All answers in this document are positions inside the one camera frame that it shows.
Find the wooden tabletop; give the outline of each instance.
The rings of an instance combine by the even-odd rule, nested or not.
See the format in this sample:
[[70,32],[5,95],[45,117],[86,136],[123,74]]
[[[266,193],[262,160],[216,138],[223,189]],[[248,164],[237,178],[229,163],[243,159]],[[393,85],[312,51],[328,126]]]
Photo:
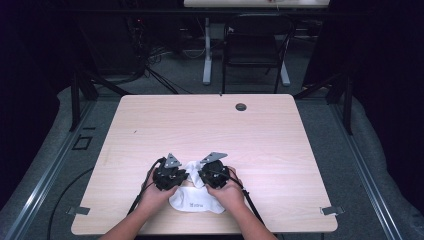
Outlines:
[[184,0],[185,7],[327,8],[330,0]]
[[[238,111],[236,105],[246,105]],[[293,97],[283,94],[139,95],[122,98],[72,232],[103,234],[123,219],[146,172],[172,153],[182,164],[227,153],[265,225],[279,232],[331,232],[334,216]],[[228,213],[166,205],[140,234],[231,234]]]

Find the person's right hand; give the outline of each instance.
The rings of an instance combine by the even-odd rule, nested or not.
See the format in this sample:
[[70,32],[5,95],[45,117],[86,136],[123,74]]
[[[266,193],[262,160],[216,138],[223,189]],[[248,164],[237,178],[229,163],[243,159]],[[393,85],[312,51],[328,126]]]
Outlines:
[[[236,170],[232,167],[228,168],[230,169],[230,176],[234,179],[237,179],[235,175]],[[206,184],[206,189],[208,190],[208,193],[214,196],[218,202],[230,213],[240,207],[246,207],[241,188],[233,180],[228,180],[227,184],[225,184],[225,186],[221,189],[214,189],[208,184]]]

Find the chair seat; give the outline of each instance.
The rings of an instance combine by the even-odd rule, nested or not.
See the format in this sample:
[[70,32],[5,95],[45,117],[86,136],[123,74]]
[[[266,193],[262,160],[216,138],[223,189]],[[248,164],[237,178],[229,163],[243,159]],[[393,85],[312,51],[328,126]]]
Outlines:
[[233,66],[275,67],[280,62],[274,36],[231,35],[226,44],[227,64]]

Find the white cloth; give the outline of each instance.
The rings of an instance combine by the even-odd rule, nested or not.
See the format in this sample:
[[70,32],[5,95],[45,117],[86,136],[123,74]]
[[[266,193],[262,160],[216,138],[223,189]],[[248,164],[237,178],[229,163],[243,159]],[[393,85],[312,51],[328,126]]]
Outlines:
[[198,171],[202,168],[200,161],[187,163],[185,169],[189,174],[187,180],[193,182],[195,187],[179,187],[175,194],[169,198],[173,208],[183,212],[205,212],[222,213],[225,209],[218,200],[210,195],[199,176]]

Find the gray carpet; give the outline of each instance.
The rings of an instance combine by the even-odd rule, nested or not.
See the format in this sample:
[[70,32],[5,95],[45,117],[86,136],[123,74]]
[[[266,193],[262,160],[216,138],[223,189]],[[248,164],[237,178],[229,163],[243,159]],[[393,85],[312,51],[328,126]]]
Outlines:
[[[292,85],[280,87],[279,93],[295,94],[301,90],[303,74],[312,50],[313,44],[311,43],[300,40],[291,42],[287,53],[286,66]],[[165,54],[161,61],[153,65],[152,68],[187,92],[218,94],[221,87],[219,47],[216,47],[213,53],[212,83],[209,86],[204,86],[201,80],[204,55],[199,58],[189,58],[183,54],[179,56]],[[264,76],[262,73],[253,71],[234,71],[230,73],[230,76],[233,85],[231,90],[230,87],[228,88],[229,92],[251,92],[251,86],[240,84],[240,79],[246,78],[251,81],[255,92],[258,89],[272,92],[272,83],[275,78],[272,72],[268,76]],[[171,94],[151,76],[120,85],[120,87],[135,94]],[[177,88],[177,90],[188,94],[181,88]],[[59,204],[53,215],[51,239],[96,239],[98,237],[73,235],[70,231],[73,216],[66,213],[69,207],[79,206],[91,172],[83,175],[72,184],[58,202],[60,194],[66,187],[81,173],[95,165],[118,105],[119,97],[115,93],[102,86],[98,86],[98,91],[101,97],[94,103],[91,112],[82,123],[81,130],[77,133],[83,137],[91,137],[91,143],[87,150],[67,151],[64,156],[64,164],[47,197],[31,221],[29,228],[25,229],[27,231],[23,234],[24,239],[48,238],[49,221],[56,203]],[[343,129],[337,124],[339,116],[334,113],[332,106],[328,106],[322,98],[325,92],[326,90],[323,89],[314,94],[312,98],[296,102],[330,201],[332,205],[342,206],[346,210],[346,213],[337,217],[338,229],[333,233],[325,234],[325,239],[386,239],[386,234],[370,202],[363,182],[358,176],[355,159],[345,140]],[[1,211],[1,239],[5,238],[37,182],[51,162],[55,161],[62,144],[69,136],[68,129],[71,126],[70,90],[66,89],[60,93],[59,98],[61,109],[55,125],[25,178]],[[412,219],[413,208],[401,196],[396,184],[387,174],[384,153],[361,105],[357,101],[354,101],[352,120],[355,142],[361,150],[388,208],[391,210],[403,239],[424,239],[424,234],[420,233],[422,228],[419,228],[422,225],[418,223],[413,226],[414,221],[415,223],[419,222],[421,218]],[[318,233],[284,234],[286,240],[312,240],[320,239],[320,237]]]

